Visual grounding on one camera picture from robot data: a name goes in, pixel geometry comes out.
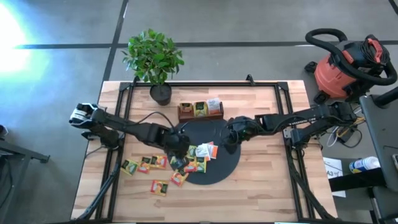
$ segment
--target wooden table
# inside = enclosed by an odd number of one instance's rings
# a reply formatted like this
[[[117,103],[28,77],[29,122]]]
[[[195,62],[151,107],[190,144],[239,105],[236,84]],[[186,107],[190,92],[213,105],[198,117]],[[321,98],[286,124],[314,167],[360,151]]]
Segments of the wooden table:
[[[303,81],[287,81],[294,111],[309,107]],[[120,82],[104,82],[99,105],[114,113]],[[255,114],[278,113],[275,92],[270,87],[173,87],[172,101],[159,106],[149,96],[149,88],[135,88],[130,119],[137,121],[153,111],[161,111],[174,124],[178,123],[176,106],[180,102],[205,101],[219,97],[224,105],[224,118],[254,117]],[[147,122],[168,126],[157,114]],[[88,152],[99,142],[91,142]],[[124,159],[140,161],[142,156],[163,153],[127,135]],[[72,218],[78,217],[98,193],[106,151],[91,154],[84,163]],[[305,150],[305,167],[310,188],[320,203],[337,216],[330,186],[318,144]],[[149,174],[136,172],[132,177],[121,173],[114,222],[289,222],[297,221],[287,168],[282,134],[261,136],[242,143],[239,164],[225,180],[213,185],[184,183],[180,188],[169,184],[166,197],[149,192],[152,180],[169,180],[173,171],[152,169]],[[106,214],[110,190],[104,204]],[[301,194],[303,209],[304,197]]]

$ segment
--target black hose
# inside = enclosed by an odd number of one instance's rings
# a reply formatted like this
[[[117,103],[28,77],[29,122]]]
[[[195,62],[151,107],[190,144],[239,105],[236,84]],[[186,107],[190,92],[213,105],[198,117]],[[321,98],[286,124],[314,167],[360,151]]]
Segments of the black hose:
[[[327,51],[329,51],[332,55],[335,55],[338,57],[339,62],[338,65],[345,69],[349,76],[353,78],[357,78],[360,80],[366,80],[373,85],[391,85],[397,81],[397,72],[392,66],[391,62],[388,62],[386,66],[384,67],[384,71],[386,72],[387,78],[381,78],[381,77],[374,77],[372,75],[369,75],[367,73],[361,72],[354,68],[344,57],[343,53],[341,52],[340,49],[338,49],[336,46],[329,42],[325,42],[319,39],[314,38],[313,36],[315,35],[320,35],[320,34],[330,34],[334,35],[335,37],[339,38],[339,40],[346,40],[347,37],[344,35],[344,33],[340,30],[337,29],[315,29],[310,32],[308,32],[305,35],[305,40],[317,47],[323,48]]]

